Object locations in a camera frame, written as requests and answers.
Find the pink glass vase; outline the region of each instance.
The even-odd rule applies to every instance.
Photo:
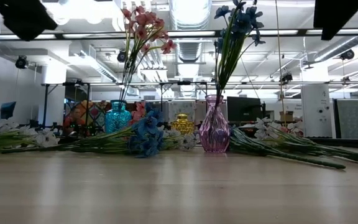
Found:
[[[226,152],[230,140],[230,127],[223,117],[220,106],[215,107],[216,95],[206,97],[208,112],[200,127],[200,140],[206,152]]]

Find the computer monitor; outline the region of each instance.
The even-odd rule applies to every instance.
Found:
[[[263,118],[259,98],[227,97],[227,118],[233,121],[256,121]]]
[[[13,111],[15,110],[16,102],[3,103],[1,105],[0,118],[8,119],[13,117]]]

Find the pillar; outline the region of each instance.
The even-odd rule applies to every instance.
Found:
[[[42,78],[43,83],[63,83],[66,81],[66,73],[67,68],[66,65],[55,62],[50,63],[47,66],[42,67]],[[53,90],[54,86],[49,86],[48,91],[50,94],[48,95],[47,100],[47,116],[46,116],[46,126],[51,126],[53,122],[57,122],[58,125],[63,124],[63,111],[64,111],[64,103],[65,103],[65,90],[64,86],[57,86]],[[39,104],[39,123],[42,124],[44,120],[44,98],[45,98],[45,88],[41,90],[41,100]]]
[[[303,69],[301,79],[307,82],[328,81],[326,63],[316,63]],[[305,137],[332,137],[331,104],[328,84],[303,85],[301,88]]]

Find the glass vase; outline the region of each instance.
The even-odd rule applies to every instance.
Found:
[[[112,100],[111,110],[106,112],[106,133],[111,134],[125,128],[132,119],[131,112],[126,111],[127,102]]]
[[[226,152],[230,141],[230,127],[224,119],[220,104],[223,96],[216,105],[216,95],[206,97],[208,112],[200,127],[200,140],[206,152]]]
[[[177,120],[171,123],[171,127],[180,131],[182,135],[194,132],[194,122],[188,121],[185,113],[178,114]]]

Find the wooden table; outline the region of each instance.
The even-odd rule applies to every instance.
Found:
[[[0,223],[358,223],[345,171],[238,154],[0,155]]]

